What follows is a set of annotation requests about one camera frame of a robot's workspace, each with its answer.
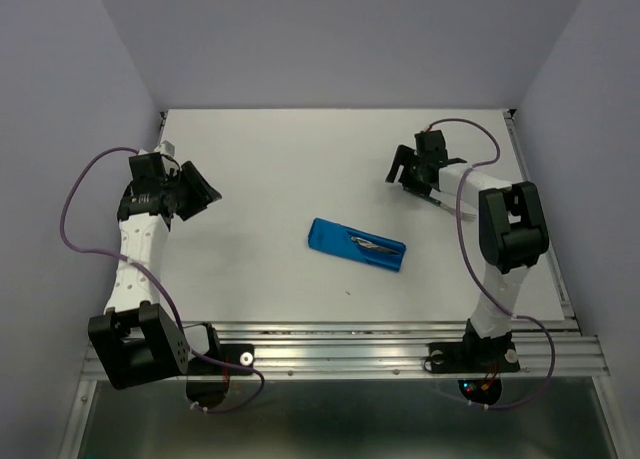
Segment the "blue cloth napkin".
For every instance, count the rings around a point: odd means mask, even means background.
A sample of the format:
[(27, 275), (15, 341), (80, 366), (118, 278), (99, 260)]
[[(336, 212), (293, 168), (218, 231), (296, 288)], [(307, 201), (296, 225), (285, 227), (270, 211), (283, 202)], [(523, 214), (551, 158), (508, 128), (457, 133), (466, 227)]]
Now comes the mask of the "blue cloth napkin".
[[(382, 254), (356, 245), (352, 236), (366, 238), (372, 242), (394, 249), (398, 255)], [(315, 218), (312, 221), (308, 236), (308, 246), (316, 251), (343, 259), (399, 272), (406, 253), (406, 245), (402, 242), (357, 230), (343, 224)]]

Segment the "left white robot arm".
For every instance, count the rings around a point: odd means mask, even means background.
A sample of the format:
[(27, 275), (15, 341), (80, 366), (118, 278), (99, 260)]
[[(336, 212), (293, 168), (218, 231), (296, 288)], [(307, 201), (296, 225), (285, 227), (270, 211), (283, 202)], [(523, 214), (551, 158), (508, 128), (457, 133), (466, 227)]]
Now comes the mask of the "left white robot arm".
[(127, 389), (186, 373), (215, 371), (223, 350), (202, 338), (190, 348), (161, 304), (160, 272), (173, 219), (187, 221), (220, 200), (190, 161), (161, 145), (129, 160), (132, 175), (117, 209), (120, 250), (115, 283), (102, 314), (90, 319), (90, 342), (111, 385)]

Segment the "silver metal fork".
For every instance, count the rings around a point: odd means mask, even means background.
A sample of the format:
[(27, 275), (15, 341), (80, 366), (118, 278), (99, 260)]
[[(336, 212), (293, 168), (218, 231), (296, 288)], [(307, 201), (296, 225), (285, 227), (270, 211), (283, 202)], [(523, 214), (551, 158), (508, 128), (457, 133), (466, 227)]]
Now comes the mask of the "silver metal fork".
[[(440, 201), (439, 199), (436, 199), (434, 197), (428, 196), (425, 193), (421, 193), (421, 192), (417, 192), (414, 190), (411, 190), (407, 187), (404, 187), (403, 190), (405, 192), (408, 192), (409, 194), (418, 197), (432, 205), (435, 205), (436, 207), (439, 207), (440, 209), (446, 211), (447, 213), (451, 214), (452, 216), (456, 215), (456, 209), (453, 206), (447, 205), (446, 203), (443, 203), (442, 201)], [(474, 222), (477, 219), (477, 216), (475, 213), (469, 213), (469, 212), (464, 212), (461, 211), (460, 212), (460, 218), (462, 221), (464, 222)]]

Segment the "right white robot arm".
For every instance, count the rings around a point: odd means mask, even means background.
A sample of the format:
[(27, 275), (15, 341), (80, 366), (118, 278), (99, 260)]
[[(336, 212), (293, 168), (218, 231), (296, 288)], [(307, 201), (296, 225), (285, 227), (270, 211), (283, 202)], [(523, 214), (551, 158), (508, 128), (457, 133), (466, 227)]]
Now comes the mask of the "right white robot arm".
[[(426, 130), (415, 135), (416, 146), (397, 147), (386, 181), (423, 198), (433, 191), (455, 196), (454, 214), (463, 262), (480, 290), (477, 306), (467, 321), (460, 345), (463, 363), (482, 369), (496, 352), (509, 349), (511, 321), (524, 280), (549, 248), (549, 233), (537, 186), (509, 182), (480, 171), (492, 159), (469, 163), (451, 158), (444, 135)], [(478, 242), (485, 263), (479, 278), (471, 265), (462, 231), (461, 205), (477, 212)]]

